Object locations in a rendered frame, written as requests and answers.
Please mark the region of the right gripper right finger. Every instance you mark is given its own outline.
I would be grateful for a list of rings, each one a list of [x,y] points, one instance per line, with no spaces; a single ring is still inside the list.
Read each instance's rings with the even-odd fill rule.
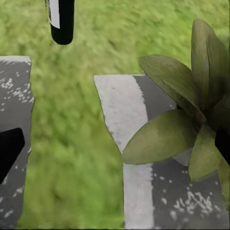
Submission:
[[[215,138],[215,145],[230,165],[230,129],[220,127]]]

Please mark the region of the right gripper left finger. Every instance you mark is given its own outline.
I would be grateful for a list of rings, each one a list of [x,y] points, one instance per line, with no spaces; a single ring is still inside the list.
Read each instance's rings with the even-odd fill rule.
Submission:
[[[24,145],[23,130],[19,127],[0,132],[0,184],[4,181]]]

